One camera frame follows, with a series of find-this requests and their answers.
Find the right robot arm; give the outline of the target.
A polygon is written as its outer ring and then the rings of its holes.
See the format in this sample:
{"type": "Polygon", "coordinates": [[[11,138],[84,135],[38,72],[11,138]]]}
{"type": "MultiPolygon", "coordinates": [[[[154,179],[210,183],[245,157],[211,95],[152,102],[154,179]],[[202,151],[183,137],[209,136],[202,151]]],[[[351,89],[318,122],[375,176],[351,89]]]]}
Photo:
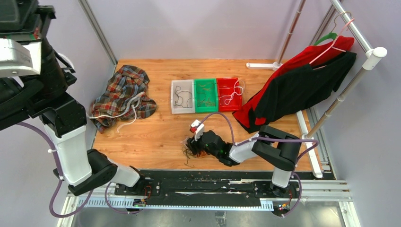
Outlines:
{"type": "Polygon", "coordinates": [[[259,132],[239,143],[222,140],[212,130],[187,139],[186,146],[193,156],[214,156],[226,166],[236,166],[253,158],[261,157],[274,166],[270,191],[282,197],[289,191],[289,180],[294,172],[302,140],[297,136],[264,125],[259,132]]]}

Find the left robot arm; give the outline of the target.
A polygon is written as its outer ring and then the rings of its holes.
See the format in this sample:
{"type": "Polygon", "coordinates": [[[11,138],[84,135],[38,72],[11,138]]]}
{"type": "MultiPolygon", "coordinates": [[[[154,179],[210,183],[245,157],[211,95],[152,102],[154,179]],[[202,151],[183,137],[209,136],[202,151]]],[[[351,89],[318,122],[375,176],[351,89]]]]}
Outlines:
{"type": "Polygon", "coordinates": [[[87,149],[85,108],[67,93],[77,80],[74,68],[46,37],[53,19],[54,7],[40,6],[36,0],[0,3],[1,129],[39,117],[52,146],[54,173],[76,196],[106,183],[142,194],[145,179],[134,167],[87,149]]]}

